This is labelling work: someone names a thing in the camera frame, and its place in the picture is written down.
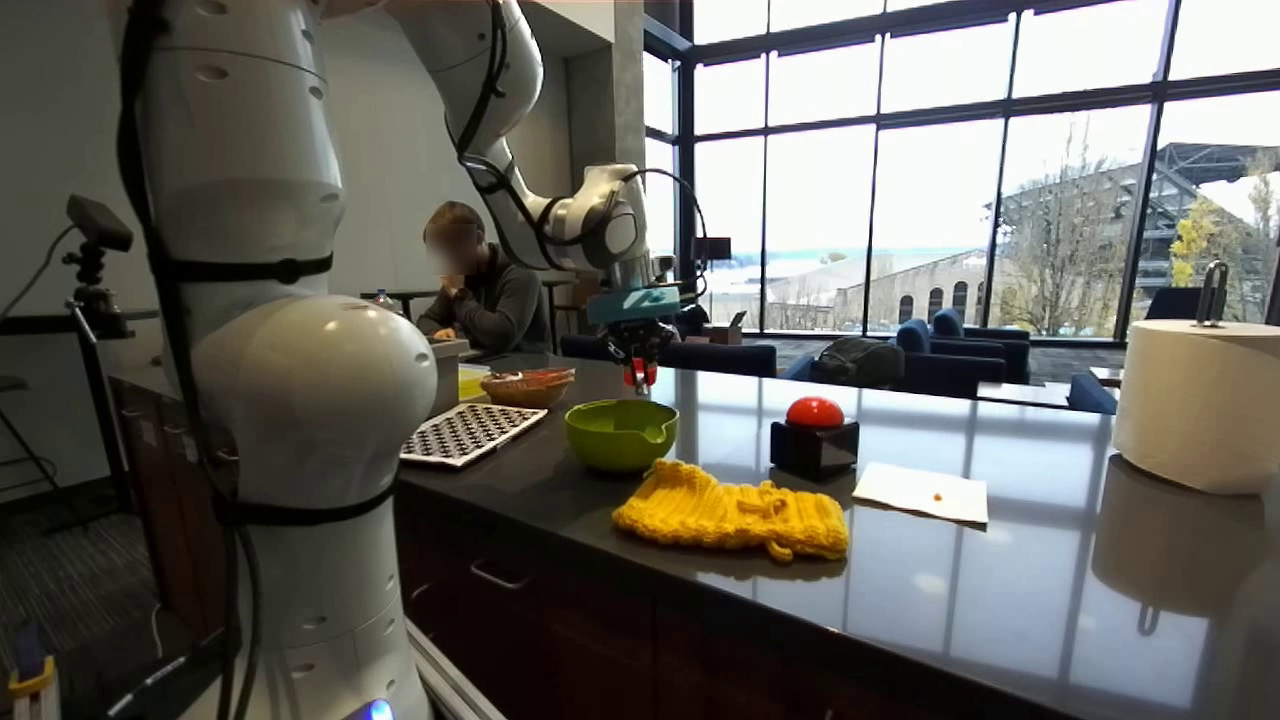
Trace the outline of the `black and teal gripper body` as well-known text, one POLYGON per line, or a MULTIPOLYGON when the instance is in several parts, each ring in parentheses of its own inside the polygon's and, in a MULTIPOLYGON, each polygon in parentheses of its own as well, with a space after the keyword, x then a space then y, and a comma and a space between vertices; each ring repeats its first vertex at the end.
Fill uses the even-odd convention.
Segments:
POLYGON ((694 307, 694 296, 679 282, 631 282, 604 288, 587 302, 587 318, 604 333, 604 347, 617 359, 657 354, 679 340, 679 315, 694 307))

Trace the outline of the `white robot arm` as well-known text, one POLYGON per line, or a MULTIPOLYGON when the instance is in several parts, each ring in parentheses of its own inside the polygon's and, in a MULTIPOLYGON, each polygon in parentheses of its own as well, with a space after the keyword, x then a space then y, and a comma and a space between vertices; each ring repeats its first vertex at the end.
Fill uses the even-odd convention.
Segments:
POLYGON ((599 275, 604 326, 663 307, 629 271, 645 238, 629 165, 593 165, 566 194, 521 174, 507 131, 542 87, 521 0, 133 0, 116 165, 232 584, 219 674, 179 720, 431 720, 393 495, 434 353, 329 288, 344 173, 317 29, 358 11, 403 29, 511 258, 599 275))

